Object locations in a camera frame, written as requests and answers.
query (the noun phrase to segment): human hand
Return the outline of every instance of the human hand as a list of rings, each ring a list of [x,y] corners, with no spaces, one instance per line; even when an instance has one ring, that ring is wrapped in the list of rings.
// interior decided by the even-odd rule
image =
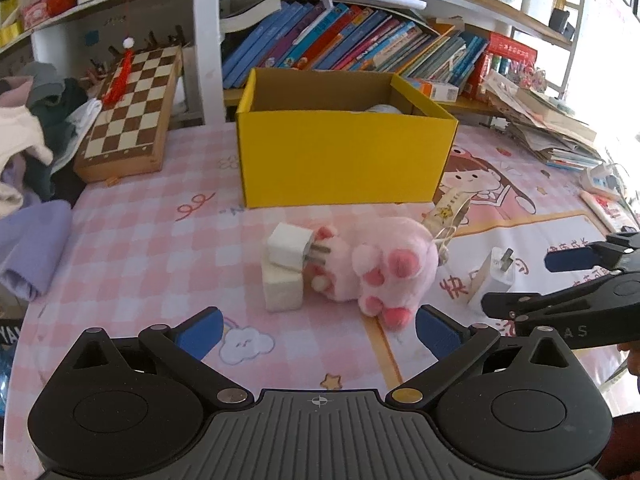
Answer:
[[[626,367],[630,374],[640,376],[640,341],[620,343],[618,345],[618,350],[621,352],[629,352],[629,357],[626,360]]]

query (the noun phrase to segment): silver screw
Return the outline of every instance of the silver screw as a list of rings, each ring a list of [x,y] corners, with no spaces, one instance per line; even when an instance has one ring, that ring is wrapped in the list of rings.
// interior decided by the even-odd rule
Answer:
[[[248,397],[248,393],[240,388],[225,388],[218,392],[218,400],[225,404],[238,404],[247,400]]]

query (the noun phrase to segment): table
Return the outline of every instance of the table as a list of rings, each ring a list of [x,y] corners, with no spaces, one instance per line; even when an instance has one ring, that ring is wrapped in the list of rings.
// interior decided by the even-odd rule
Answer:
[[[514,290],[550,292],[593,275],[550,276],[542,264],[546,251],[603,236],[577,197],[575,174],[544,166],[485,128],[460,126],[456,143],[465,167],[499,186],[487,184],[474,197],[467,224],[449,246],[450,260],[438,269],[425,300],[463,324],[490,322],[509,333],[510,323],[466,307],[470,277],[490,248],[514,249]],[[387,333],[377,320],[362,317],[356,304],[332,303],[311,290],[301,310],[268,314],[260,278],[263,241],[278,222],[339,228],[370,216],[419,220],[432,205],[245,210],[238,165],[232,124],[220,132],[188,128],[170,133],[160,173],[86,188],[51,290],[30,304],[20,334],[4,434],[9,480],[31,480],[42,471],[26,419],[56,365],[90,326],[104,327],[112,337],[134,336],[150,324],[175,326],[215,305],[225,316],[225,338],[204,362],[254,394],[270,387],[373,387],[384,395],[434,362],[412,327]],[[455,174],[448,166],[445,177]],[[228,340],[247,344],[225,347]],[[622,361],[612,348],[578,357],[598,383]]]

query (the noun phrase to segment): yellow box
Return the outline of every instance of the yellow box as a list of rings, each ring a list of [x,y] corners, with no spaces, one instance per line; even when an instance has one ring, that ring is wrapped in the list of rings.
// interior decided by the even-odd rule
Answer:
[[[281,68],[252,70],[237,123],[247,207],[430,202],[458,126],[397,75]]]

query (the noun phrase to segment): stuffed animal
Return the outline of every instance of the stuffed animal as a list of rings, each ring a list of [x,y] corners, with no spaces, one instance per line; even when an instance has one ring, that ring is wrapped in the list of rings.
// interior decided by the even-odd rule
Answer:
[[[433,236],[411,218],[378,218],[342,232],[323,226],[316,244],[331,251],[323,266],[308,265],[312,288],[334,301],[358,300],[365,316],[392,330],[414,318],[438,267]]]

